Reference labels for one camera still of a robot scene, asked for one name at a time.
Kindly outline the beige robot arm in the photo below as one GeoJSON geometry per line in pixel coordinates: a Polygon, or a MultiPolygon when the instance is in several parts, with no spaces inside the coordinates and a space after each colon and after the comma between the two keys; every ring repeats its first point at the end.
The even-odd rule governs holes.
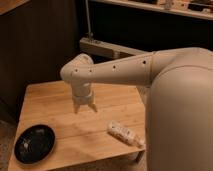
{"type": "Polygon", "coordinates": [[[80,54],[60,75],[77,104],[93,100],[93,83],[147,87],[147,171],[213,171],[212,51],[161,50],[99,64],[80,54]]]}

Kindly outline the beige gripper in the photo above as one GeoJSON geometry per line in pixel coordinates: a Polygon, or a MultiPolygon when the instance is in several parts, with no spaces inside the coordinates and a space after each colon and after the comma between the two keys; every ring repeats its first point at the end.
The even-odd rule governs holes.
{"type": "Polygon", "coordinates": [[[93,103],[93,101],[94,101],[94,93],[93,92],[90,92],[89,94],[83,95],[83,96],[73,94],[72,100],[73,100],[73,103],[75,104],[74,105],[74,113],[75,114],[78,113],[81,105],[88,105],[94,112],[97,112],[97,107],[93,103]]]}

